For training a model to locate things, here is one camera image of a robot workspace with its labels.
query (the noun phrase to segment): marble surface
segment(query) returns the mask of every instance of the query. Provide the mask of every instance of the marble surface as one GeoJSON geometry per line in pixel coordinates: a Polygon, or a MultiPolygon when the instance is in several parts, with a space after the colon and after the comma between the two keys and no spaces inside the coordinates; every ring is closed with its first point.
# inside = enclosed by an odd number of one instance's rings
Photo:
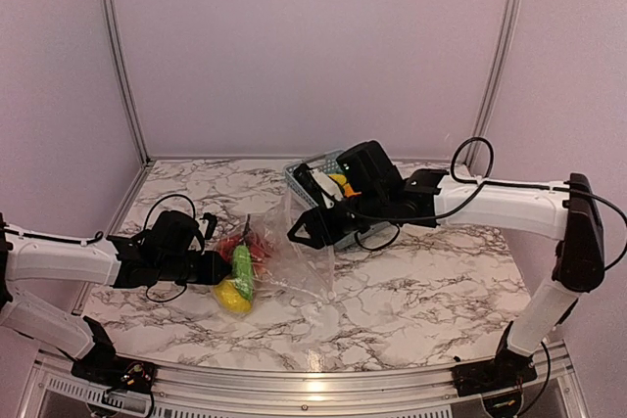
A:
{"type": "MultiPolygon", "coordinates": [[[[228,231],[243,214],[279,202],[284,165],[157,162],[121,233],[135,233],[149,207],[173,192],[217,214],[218,230],[228,231]]],[[[416,164],[399,167],[407,174],[416,164]]],[[[165,202],[167,208],[188,210],[180,200],[165,202]]],[[[386,230],[367,245],[384,241],[393,229],[386,230]]],[[[190,286],[167,304],[146,301],[144,289],[97,287],[84,314],[104,325],[122,354],[249,370],[366,371],[494,354],[505,326],[529,302],[501,233],[476,226],[406,226],[388,250],[338,253],[334,292],[333,302],[264,293],[252,313],[236,317],[207,287],[190,286]]]]}

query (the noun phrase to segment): plastic basket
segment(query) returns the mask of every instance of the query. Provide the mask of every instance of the plastic basket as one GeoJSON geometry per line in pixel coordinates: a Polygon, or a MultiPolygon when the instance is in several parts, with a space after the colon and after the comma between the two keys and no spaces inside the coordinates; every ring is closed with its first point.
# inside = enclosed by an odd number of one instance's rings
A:
{"type": "MultiPolygon", "coordinates": [[[[306,163],[311,169],[318,169],[324,173],[340,173],[343,174],[342,168],[335,161],[340,154],[344,151],[333,151],[326,154],[320,154],[317,156],[309,157],[308,159],[303,159],[301,161],[297,161],[295,163],[290,163],[283,168],[283,174],[285,175],[285,181],[287,181],[288,188],[292,191],[293,195],[296,197],[297,201],[299,201],[305,208],[316,208],[318,206],[317,202],[312,198],[305,188],[301,186],[301,184],[294,178],[294,170],[301,165],[302,163],[306,163]]],[[[374,224],[370,227],[367,232],[360,233],[360,240],[363,240],[369,237],[372,234],[388,227],[390,224],[387,222],[380,222],[378,224],[374,224]]],[[[334,247],[336,250],[343,250],[347,247],[350,247],[355,244],[355,232],[351,232],[342,240],[337,242],[334,247]]]]}

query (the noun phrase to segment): perforated basket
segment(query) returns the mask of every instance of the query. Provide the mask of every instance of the perforated basket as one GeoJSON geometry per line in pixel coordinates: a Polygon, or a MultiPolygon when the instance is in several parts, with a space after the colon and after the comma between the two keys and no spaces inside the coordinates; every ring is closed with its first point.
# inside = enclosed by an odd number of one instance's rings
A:
{"type": "MultiPolygon", "coordinates": [[[[326,154],[319,154],[317,156],[309,157],[308,159],[303,159],[301,161],[297,161],[295,163],[290,163],[283,168],[283,174],[285,175],[285,181],[287,181],[288,188],[294,194],[294,197],[306,208],[316,208],[318,206],[317,202],[310,196],[310,194],[305,191],[305,188],[301,186],[301,184],[294,178],[294,170],[298,168],[299,165],[306,163],[311,169],[318,169],[327,175],[331,173],[339,173],[343,174],[342,168],[335,161],[340,154],[344,151],[333,151],[326,154]]],[[[360,233],[360,240],[363,240],[369,237],[372,234],[388,227],[390,224],[387,222],[381,222],[378,224],[374,224],[370,227],[370,229],[365,233],[360,233]]],[[[336,250],[343,250],[347,247],[350,247],[355,243],[355,233],[352,232],[342,240],[337,242],[334,247],[336,250]]]]}

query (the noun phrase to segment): gray basket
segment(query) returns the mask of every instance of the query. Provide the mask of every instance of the gray basket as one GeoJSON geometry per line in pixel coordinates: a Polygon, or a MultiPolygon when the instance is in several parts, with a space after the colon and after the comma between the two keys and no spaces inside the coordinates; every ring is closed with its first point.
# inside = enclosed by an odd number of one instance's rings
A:
{"type": "MultiPolygon", "coordinates": [[[[335,161],[340,154],[344,151],[333,151],[327,154],[320,154],[317,156],[310,157],[308,159],[303,159],[301,161],[297,161],[295,163],[290,163],[283,168],[283,174],[285,175],[285,181],[287,181],[287,186],[294,194],[295,198],[305,207],[305,208],[316,208],[317,203],[314,198],[312,198],[305,188],[301,186],[301,184],[294,178],[294,170],[301,165],[302,163],[306,163],[311,169],[318,169],[323,171],[324,173],[340,173],[343,174],[342,168],[335,161]]],[[[363,240],[369,237],[376,232],[379,232],[381,229],[388,227],[390,224],[387,222],[380,222],[378,224],[374,224],[370,227],[370,229],[360,234],[360,240],[363,240]]],[[[336,250],[343,250],[351,245],[355,244],[355,233],[352,232],[342,240],[337,242],[334,247],[336,250]]]]}

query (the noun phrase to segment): white wall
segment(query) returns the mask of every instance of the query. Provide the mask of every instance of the white wall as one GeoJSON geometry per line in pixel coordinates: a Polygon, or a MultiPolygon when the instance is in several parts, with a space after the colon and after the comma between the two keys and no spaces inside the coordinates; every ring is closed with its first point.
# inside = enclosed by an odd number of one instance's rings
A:
{"type": "MultiPolygon", "coordinates": [[[[99,0],[0,0],[0,211],[27,228],[105,229],[139,169],[99,0]]],[[[68,306],[76,284],[36,284],[68,306]]],[[[0,403],[16,415],[38,344],[0,327],[0,403]]]]}
{"type": "MultiPolygon", "coordinates": [[[[488,137],[495,175],[546,181],[586,173],[593,189],[627,209],[626,0],[522,0],[488,137]]],[[[603,210],[606,255],[625,241],[603,210]]],[[[507,241],[535,289],[555,264],[555,244],[522,234],[507,241]]],[[[625,416],[627,261],[585,297],[564,334],[591,416],[625,416]]]]}
{"type": "Polygon", "coordinates": [[[505,0],[116,0],[153,155],[307,155],[471,132],[505,0]]]}

